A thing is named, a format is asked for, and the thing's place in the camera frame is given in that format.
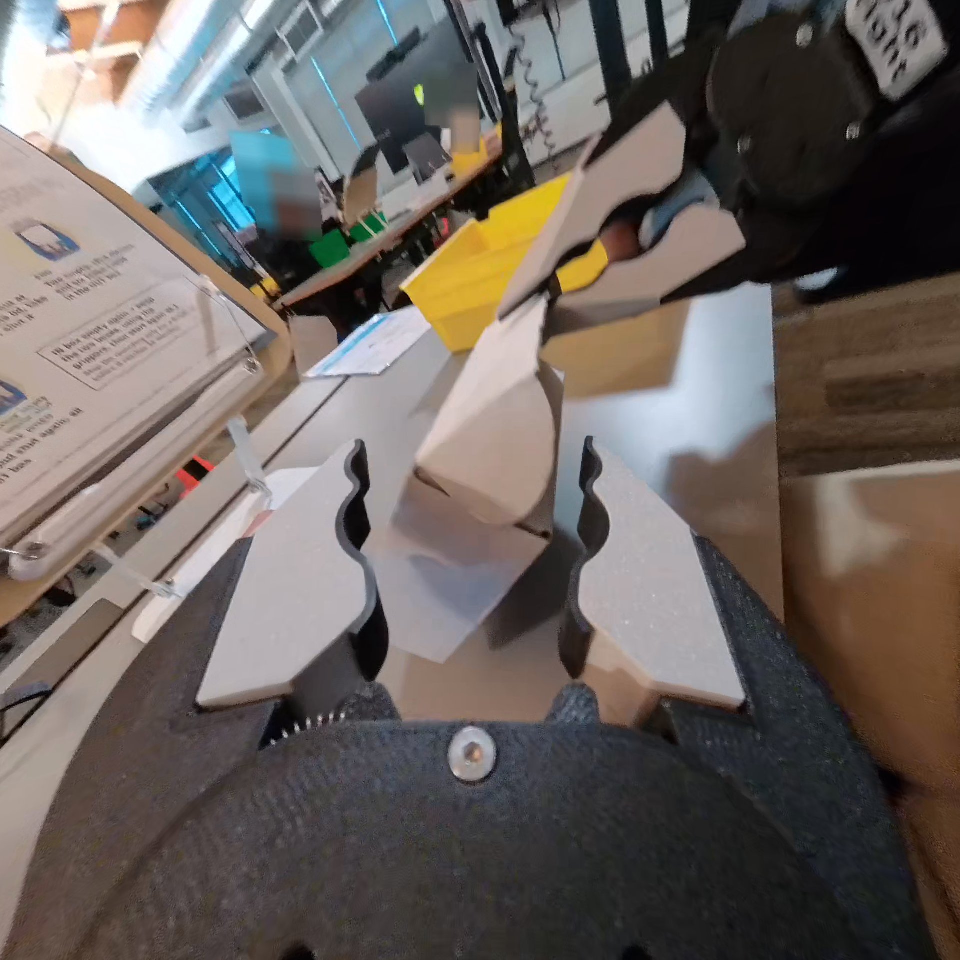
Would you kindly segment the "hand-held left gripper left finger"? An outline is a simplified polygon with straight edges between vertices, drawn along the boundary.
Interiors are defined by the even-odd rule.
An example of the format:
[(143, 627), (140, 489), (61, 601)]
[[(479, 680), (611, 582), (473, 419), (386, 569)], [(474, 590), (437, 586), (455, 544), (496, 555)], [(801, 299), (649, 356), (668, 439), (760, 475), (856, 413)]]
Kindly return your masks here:
[(283, 700), (337, 710), (389, 649), (371, 534), (365, 442), (333, 453), (245, 538), (246, 554), (197, 691), (204, 710)]

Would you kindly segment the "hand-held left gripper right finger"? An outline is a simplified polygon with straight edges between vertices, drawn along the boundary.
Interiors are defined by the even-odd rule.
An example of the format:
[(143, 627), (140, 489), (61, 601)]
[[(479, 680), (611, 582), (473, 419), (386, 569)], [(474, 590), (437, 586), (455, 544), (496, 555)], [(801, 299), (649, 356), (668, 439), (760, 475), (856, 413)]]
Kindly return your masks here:
[(738, 711), (746, 701), (695, 535), (650, 486), (588, 436), (559, 655), (600, 712), (663, 699)]

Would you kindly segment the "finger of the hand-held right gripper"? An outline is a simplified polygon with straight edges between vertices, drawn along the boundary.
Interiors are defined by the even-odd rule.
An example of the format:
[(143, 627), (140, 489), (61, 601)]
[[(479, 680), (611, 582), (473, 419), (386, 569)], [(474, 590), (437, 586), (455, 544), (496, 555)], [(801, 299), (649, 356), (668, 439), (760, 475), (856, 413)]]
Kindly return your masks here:
[(608, 264), (590, 285), (562, 294), (555, 302), (555, 329), (593, 329), (657, 309), (669, 295), (745, 247), (733, 213), (690, 205), (649, 251)]
[(606, 150), (600, 141), (581, 156), (557, 205), (513, 273), (498, 306), (507, 318), (543, 292), (569, 255), (593, 246), (606, 222), (624, 205), (660, 196), (680, 177), (687, 126), (664, 101)]

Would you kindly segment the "yellow plastic bin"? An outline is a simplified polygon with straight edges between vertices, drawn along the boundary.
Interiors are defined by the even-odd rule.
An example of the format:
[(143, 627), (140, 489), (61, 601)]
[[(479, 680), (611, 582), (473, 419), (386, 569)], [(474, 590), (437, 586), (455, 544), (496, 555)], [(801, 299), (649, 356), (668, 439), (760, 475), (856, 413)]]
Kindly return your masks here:
[(570, 174), (468, 220), (401, 284), (450, 354), (470, 351), (497, 318), (507, 286), (558, 202)]

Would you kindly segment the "white cardboard mailer box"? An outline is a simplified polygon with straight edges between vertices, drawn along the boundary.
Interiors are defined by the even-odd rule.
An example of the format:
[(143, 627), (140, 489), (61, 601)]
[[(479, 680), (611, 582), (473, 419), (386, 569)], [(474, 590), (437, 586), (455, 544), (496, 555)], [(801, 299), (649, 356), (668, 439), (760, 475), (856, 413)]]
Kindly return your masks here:
[(437, 664), (549, 546), (564, 387), (541, 359), (548, 303), (482, 334), (366, 548), (390, 644)]

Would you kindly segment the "person's right hand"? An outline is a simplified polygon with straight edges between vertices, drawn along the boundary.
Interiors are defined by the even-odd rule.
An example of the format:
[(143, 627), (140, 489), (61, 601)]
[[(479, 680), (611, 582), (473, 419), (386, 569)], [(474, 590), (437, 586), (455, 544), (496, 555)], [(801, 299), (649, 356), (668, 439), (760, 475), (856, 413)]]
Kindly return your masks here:
[(613, 222), (604, 228), (598, 240), (608, 264), (635, 259), (644, 253), (641, 227), (636, 222)]

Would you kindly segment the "background work table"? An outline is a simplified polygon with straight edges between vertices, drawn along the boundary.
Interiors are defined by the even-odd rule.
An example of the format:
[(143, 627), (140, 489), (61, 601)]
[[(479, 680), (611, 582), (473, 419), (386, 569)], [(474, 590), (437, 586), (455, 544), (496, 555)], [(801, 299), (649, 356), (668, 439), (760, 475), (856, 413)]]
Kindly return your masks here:
[(387, 227), (368, 240), (355, 245), (348, 257), (330, 268), (323, 268), (302, 282), (288, 294), (282, 295), (271, 306), (277, 314), (324, 294), (359, 275), (369, 264), (385, 257), (398, 247), (407, 234), (425, 223), (435, 211), (448, 206), (470, 186), (488, 174), (503, 156), (503, 130), (498, 124), (482, 134), (481, 150), (472, 154), (454, 154), (452, 174), (436, 174), (422, 187), (424, 203), (387, 223)]

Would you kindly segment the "black monitor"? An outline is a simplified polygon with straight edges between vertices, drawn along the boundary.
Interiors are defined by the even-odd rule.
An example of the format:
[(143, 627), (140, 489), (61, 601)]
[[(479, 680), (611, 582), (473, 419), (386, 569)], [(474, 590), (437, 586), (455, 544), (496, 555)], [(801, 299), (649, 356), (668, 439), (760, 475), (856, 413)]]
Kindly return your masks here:
[(450, 19), (409, 32), (366, 78), (355, 100), (395, 175), (409, 166), (409, 143), (424, 134), (438, 137), (455, 110), (479, 105), (476, 65)]

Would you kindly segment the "brown cardboard panel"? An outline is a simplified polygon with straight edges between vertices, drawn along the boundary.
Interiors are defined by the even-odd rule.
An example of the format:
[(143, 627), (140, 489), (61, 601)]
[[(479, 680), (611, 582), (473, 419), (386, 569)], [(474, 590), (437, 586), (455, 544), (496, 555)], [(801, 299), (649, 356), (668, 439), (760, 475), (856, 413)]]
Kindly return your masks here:
[(339, 346), (338, 331), (327, 316), (288, 318), (294, 365), (300, 381), (314, 377), (312, 371)]

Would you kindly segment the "open brown cardboard box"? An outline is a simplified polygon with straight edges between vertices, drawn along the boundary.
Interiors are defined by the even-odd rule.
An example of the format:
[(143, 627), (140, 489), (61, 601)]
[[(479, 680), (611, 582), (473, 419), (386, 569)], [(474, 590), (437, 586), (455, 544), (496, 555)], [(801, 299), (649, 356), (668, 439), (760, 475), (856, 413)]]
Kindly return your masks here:
[(342, 222), (351, 229), (377, 210), (378, 158), (380, 146), (374, 143), (361, 151), (342, 190)]

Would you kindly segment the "white leaflet with blue stripe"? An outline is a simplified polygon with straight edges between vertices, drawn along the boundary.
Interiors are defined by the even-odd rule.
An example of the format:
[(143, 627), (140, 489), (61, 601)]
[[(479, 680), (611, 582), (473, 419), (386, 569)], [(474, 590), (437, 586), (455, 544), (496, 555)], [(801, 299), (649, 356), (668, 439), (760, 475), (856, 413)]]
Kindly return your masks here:
[(326, 356), (307, 362), (302, 380), (377, 377), (407, 354), (432, 327), (416, 306), (373, 316)]

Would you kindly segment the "white instruction stand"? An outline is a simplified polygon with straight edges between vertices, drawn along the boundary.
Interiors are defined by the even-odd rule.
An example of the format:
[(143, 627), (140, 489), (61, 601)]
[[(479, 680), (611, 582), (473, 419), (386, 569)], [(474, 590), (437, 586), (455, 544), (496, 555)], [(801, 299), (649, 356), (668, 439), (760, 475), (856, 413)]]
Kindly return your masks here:
[(271, 337), (118, 201), (2, 129), (2, 545)]

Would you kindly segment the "silver ventilation duct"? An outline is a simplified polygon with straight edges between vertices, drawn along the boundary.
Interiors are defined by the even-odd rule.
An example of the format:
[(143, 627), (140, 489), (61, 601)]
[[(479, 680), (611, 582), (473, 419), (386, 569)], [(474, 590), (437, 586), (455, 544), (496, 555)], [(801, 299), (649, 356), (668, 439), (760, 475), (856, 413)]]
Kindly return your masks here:
[(247, 1), (169, 2), (146, 47), (139, 54), (118, 102), (132, 113), (154, 114), (168, 107), (192, 72), (229, 28), (251, 28)]

